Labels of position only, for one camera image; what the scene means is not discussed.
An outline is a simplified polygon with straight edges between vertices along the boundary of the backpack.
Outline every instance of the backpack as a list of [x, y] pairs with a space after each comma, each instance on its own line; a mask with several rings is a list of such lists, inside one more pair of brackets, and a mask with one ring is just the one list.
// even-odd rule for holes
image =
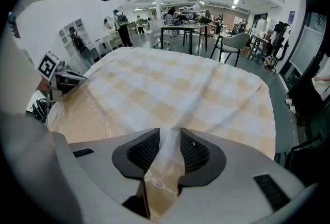
[[124, 15], [122, 13], [121, 15], [116, 14], [116, 16], [117, 16], [117, 23], [119, 24], [119, 26], [128, 24], [128, 19], [127, 19], [126, 15]]
[[80, 51], [85, 46], [80, 37], [74, 37], [73, 42], [78, 51]]

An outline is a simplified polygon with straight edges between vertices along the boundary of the black grille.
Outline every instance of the black grille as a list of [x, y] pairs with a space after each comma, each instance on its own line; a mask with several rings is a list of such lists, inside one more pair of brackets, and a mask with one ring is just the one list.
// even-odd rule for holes
[[275, 183], [270, 175], [260, 175], [253, 179], [257, 182], [274, 211], [279, 210], [289, 203], [290, 199], [284, 194], [282, 189]]
[[146, 173], [159, 151], [159, 130], [127, 151], [127, 158]]
[[179, 178], [179, 194], [184, 187], [211, 183], [225, 168], [226, 156], [221, 148], [185, 128], [181, 128], [180, 151], [185, 175]]
[[112, 162], [124, 177], [142, 180], [159, 151], [159, 128], [118, 146]]
[[185, 174], [203, 167], [210, 159], [210, 151], [204, 145], [181, 132], [180, 151], [185, 160]]

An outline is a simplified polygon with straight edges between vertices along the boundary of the gray floor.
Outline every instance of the gray floor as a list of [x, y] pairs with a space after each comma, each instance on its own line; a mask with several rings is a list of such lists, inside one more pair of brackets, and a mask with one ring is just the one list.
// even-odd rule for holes
[[[155, 43], [154, 38], [149, 33], [145, 33], [143, 35], [133, 35], [130, 38], [133, 43], [133, 46], [153, 48], [152, 46]], [[209, 58], [213, 50], [213, 39], [208, 38], [207, 52], [205, 52], [205, 44], [203, 42], [203, 38], [201, 41], [200, 49], [198, 49], [198, 42], [198, 36], [193, 35], [193, 55], [199, 55], [202, 57]], [[183, 47], [183, 36], [181, 35], [174, 40], [173, 44], [171, 44], [171, 47], [173, 51], [187, 54], [189, 53], [189, 44], [185, 44], [185, 46]], [[216, 49], [212, 59], [218, 60], [219, 53], [219, 50]], [[222, 54], [221, 62], [225, 61], [227, 55], [227, 53]], [[236, 55], [232, 54], [228, 59], [227, 64], [235, 65], [235, 60]], [[239, 57], [237, 67], [259, 76], [268, 85], [273, 105], [276, 126], [275, 151], [286, 151], [288, 153], [292, 146], [298, 144], [298, 133], [296, 128], [295, 116], [290, 112], [288, 106], [284, 102], [285, 99], [288, 98], [288, 96], [285, 92], [285, 89], [283, 88], [279, 77], [277, 75], [273, 75], [273, 73], [269, 69], [264, 69], [261, 64], [258, 64], [256, 62], [256, 60], [249, 60], [245, 56]]]

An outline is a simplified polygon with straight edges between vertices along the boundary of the gray chair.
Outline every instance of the gray chair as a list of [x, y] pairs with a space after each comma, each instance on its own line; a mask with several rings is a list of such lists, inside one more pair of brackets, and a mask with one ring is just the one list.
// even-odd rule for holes
[[227, 62], [228, 58], [230, 57], [230, 55], [232, 53], [236, 53], [237, 54], [237, 58], [236, 58], [236, 62], [235, 62], [235, 66], [236, 66], [238, 57], [239, 57], [239, 53], [241, 52], [241, 49], [245, 47], [249, 38], [250, 38], [250, 35], [247, 33], [244, 33], [244, 32], [239, 33], [238, 35], [235, 35], [233, 37], [222, 37], [219, 35], [210, 58], [212, 58], [213, 53], [215, 52], [216, 48], [220, 49], [219, 62], [221, 60], [222, 52], [229, 53], [228, 57], [226, 58], [225, 63]]

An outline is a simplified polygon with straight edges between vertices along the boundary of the white pillar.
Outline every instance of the white pillar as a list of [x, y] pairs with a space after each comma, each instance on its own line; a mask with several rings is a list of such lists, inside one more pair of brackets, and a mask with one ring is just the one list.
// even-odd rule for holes
[[155, 0], [155, 3], [157, 18], [161, 19], [161, 0]]

